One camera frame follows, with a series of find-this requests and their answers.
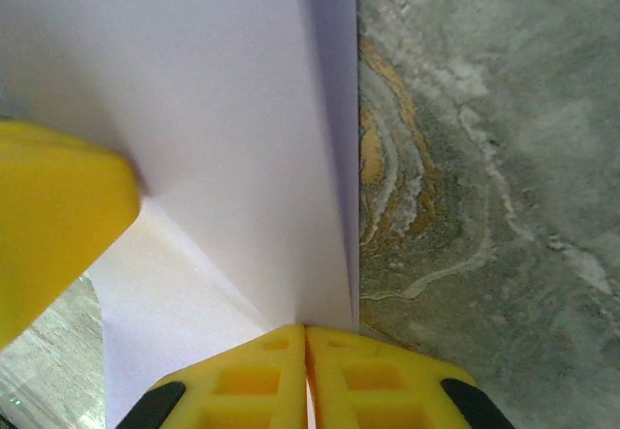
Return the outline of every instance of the white paper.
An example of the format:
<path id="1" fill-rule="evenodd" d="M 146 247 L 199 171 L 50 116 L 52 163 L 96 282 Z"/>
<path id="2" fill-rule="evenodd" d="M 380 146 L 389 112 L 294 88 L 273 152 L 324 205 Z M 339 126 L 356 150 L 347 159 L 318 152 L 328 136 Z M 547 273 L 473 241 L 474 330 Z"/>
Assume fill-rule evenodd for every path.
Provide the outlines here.
<path id="1" fill-rule="evenodd" d="M 92 267 L 108 426 L 272 327 L 353 326 L 355 0 L 322 1 L 0 0 L 15 110 L 124 153 L 149 197 Z"/>

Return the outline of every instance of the gray marble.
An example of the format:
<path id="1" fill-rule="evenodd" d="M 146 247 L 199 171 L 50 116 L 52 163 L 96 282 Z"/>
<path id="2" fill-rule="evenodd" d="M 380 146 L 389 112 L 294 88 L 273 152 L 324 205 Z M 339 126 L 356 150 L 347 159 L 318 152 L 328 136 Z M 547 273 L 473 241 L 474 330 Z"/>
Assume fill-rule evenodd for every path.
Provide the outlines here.
<path id="1" fill-rule="evenodd" d="M 620 0 L 359 0 L 362 331 L 620 427 Z"/>

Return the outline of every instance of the marble surface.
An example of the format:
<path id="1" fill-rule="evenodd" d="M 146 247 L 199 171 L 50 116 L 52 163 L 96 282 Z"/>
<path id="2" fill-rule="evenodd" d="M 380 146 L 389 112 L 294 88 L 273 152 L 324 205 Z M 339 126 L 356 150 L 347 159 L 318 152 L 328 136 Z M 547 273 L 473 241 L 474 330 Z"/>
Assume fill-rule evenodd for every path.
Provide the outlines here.
<path id="1" fill-rule="evenodd" d="M 620 0 L 359 0 L 362 332 L 620 420 Z"/>

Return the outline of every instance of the yellow plastic object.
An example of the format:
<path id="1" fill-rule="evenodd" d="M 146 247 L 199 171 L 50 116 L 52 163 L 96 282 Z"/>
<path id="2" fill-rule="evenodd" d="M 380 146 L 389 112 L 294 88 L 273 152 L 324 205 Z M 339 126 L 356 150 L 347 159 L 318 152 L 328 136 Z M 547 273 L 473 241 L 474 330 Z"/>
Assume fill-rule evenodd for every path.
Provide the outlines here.
<path id="1" fill-rule="evenodd" d="M 49 129 L 0 121 L 0 349 L 138 216 L 120 156 Z"/>
<path id="2" fill-rule="evenodd" d="M 303 325 L 285 325 L 163 378 L 186 391 L 161 429 L 305 429 L 304 355 Z"/>
<path id="3" fill-rule="evenodd" d="M 440 386 L 465 371 L 349 332 L 306 329 L 318 429 L 470 429 Z"/>
<path id="4" fill-rule="evenodd" d="M 318 429 L 513 429 L 456 366 L 301 324 L 166 376 L 116 429 L 306 428 L 306 377 Z M 462 409 L 442 382 L 468 387 Z"/>

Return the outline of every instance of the yellow plastic part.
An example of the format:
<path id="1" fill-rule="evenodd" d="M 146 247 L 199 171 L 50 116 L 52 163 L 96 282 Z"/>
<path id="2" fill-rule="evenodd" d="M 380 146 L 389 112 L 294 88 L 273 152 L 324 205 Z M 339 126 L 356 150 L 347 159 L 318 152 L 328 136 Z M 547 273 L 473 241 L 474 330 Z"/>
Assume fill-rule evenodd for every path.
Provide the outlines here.
<path id="1" fill-rule="evenodd" d="M 301 324 L 172 373 L 186 391 L 161 429 L 305 429 L 305 336 Z"/>
<path id="2" fill-rule="evenodd" d="M 456 366 L 340 330 L 309 327 L 306 340 L 318 429 L 470 429 L 440 387 L 474 384 Z"/>
<path id="3" fill-rule="evenodd" d="M 79 138 L 0 121 L 0 349 L 138 216 L 128 163 Z"/>
<path id="4" fill-rule="evenodd" d="M 350 332 L 301 324 L 172 373 L 149 390 L 173 382 L 186 387 L 161 429 L 305 429 L 306 378 L 318 429 L 471 429 L 441 388 L 444 379 L 474 385 L 465 371 Z M 118 427 L 151 423 L 157 418 L 144 415 L 163 405 L 138 403 Z"/>

